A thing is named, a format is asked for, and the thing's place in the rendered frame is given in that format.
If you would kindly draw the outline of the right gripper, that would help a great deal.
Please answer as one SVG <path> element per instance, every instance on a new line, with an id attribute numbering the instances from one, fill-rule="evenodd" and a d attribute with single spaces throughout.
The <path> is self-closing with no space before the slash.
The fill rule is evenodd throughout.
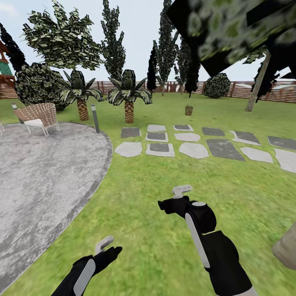
<path id="1" fill-rule="evenodd" d="M 177 213 L 179 214 L 179 206 L 184 201 L 190 201 L 187 195 L 184 195 L 180 199 L 166 199 L 163 202 L 158 201 L 159 207 L 161 210 L 165 210 L 166 214 Z"/>

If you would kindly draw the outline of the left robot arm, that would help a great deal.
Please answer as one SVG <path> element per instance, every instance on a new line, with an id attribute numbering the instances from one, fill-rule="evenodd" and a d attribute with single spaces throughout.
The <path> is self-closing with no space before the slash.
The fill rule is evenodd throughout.
<path id="1" fill-rule="evenodd" d="M 91 278 L 116 260 L 121 252 L 122 247 L 111 247 L 107 251 L 104 250 L 113 241 L 113 236 L 105 237 L 95 245 L 94 257 L 89 255 L 76 261 L 70 273 L 51 296 L 83 296 Z"/>

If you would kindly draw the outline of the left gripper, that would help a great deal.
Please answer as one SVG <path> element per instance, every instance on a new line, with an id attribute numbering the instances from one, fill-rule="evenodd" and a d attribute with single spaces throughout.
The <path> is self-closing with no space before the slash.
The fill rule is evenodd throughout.
<path id="1" fill-rule="evenodd" d="M 122 247 L 111 247 L 107 251 L 99 253 L 97 256 L 102 259 L 102 267 L 100 271 L 106 268 L 111 262 L 117 259 L 118 254 L 121 252 Z"/>

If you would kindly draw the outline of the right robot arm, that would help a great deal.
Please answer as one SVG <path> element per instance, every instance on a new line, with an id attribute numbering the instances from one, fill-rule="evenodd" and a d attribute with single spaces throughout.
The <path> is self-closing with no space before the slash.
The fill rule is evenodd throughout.
<path id="1" fill-rule="evenodd" d="M 259 296 L 239 263 L 234 243 L 222 231 L 215 231 L 217 220 L 212 209 L 207 203 L 183 196 L 191 190 L 189 184 L 174 187 L 173 199 L 158 201 L 160 209 L 185 218 L 217 296 Z"/>

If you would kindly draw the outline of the wicker basket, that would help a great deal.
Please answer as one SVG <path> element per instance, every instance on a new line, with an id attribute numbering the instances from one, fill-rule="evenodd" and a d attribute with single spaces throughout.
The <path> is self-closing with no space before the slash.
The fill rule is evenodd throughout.
<path id="1" fill-rule="evenodd" d="M 191 116 L 192 111 L 193 111 L 193 108 L 194 108 L 194 107 L 192 107 L 192 106 L 186 106 L 186 107 L 185 107 L 185 115 L 187 115 L 187 116 Z M 186 113 L 186 109 L 188 109 L 188 113 Z"/>

